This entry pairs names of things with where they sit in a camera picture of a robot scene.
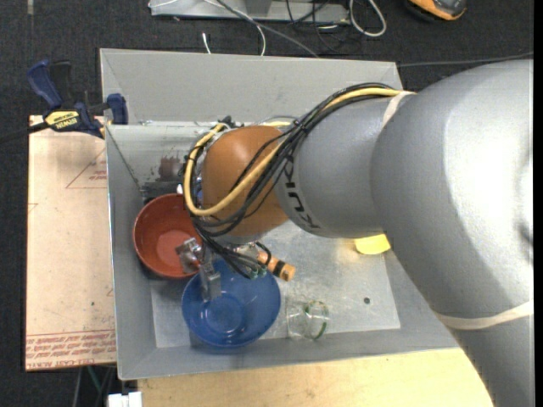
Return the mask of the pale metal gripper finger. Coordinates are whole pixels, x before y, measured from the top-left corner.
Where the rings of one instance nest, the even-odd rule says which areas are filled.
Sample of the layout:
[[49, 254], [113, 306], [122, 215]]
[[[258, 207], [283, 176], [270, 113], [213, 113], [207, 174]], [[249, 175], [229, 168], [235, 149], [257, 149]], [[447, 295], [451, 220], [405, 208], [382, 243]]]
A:
[[176, 254], [185, 274], [192, 275], [199, 270], [201, 250], [201, 246], [194, 237], [175, 247]]
[[221, 296], [221, 273], [212, 262], [203, 263], [199, 267], [200, 291], [204, 301], [211, 301]]

